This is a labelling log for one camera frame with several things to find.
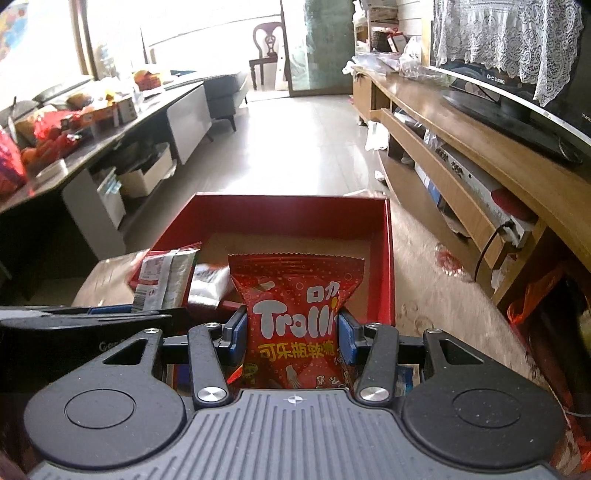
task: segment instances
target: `floor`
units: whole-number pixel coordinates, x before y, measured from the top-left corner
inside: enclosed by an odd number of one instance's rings
[[[158,189],[126,237],[129,251],[149,248],[196,192],[344,195],[381,188],[377,152],[348,96],[282,98],[243,104],[238,131],[214,121],[168,185]]]

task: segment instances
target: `lace tv cover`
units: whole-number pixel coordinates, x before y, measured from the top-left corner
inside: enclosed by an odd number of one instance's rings
[[[436,65],[484,64],[535,85],[546,105],[570,80],[583,20],[575,0],[435,0]]]

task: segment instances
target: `tv brand logo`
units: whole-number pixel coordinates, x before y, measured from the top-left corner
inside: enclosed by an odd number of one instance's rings
[[[491,75],[490,73],[486,74],[486,78],[488,80],[492,80],[493,82],[500,83],[501,85],[505,84],[505,81],[503,79],[500,79],[499,77],[495,77],[495,76]]]

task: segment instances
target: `wooden chair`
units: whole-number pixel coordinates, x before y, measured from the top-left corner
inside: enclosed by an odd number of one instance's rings
[[[261,72],[261,85],[265,84],[265,74],[263,71],[263,67],[265,63],[277,63],[277,52],[275,51],[275,43],[277,42],[277,37],[273,35],[273,32],[277,27],[281,27],[283,29],[283,23],[281,22],[268,22],[262,23],[257,25],[252,32],[252,39],[255,42],[255,45],[259,51],[259,57],[254,60],[250,60],[248,63],[251,67],[251,77],[252,77],[252,85],[256,90],[256,73],[255,73],[255,66],[259,65],[259,69]],[[261,46],[258,44],[256,40],[256,34],[259,30],[263,30],[266,33],[265,36],[265,46],[267,47],[267,52],[265,56],[263,56],[263,51]]]

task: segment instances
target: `red box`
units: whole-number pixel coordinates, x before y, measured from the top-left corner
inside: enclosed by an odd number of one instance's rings
[[[234,253],[360,256],[358,252],[365,252],[365,286],[353,294],[347,307],[361,323],[395,323],[387,199],[197,194],[153,249],[169,250],[199,241],[203,250],[198,261],[209,263],[227,264],[226,255]]]

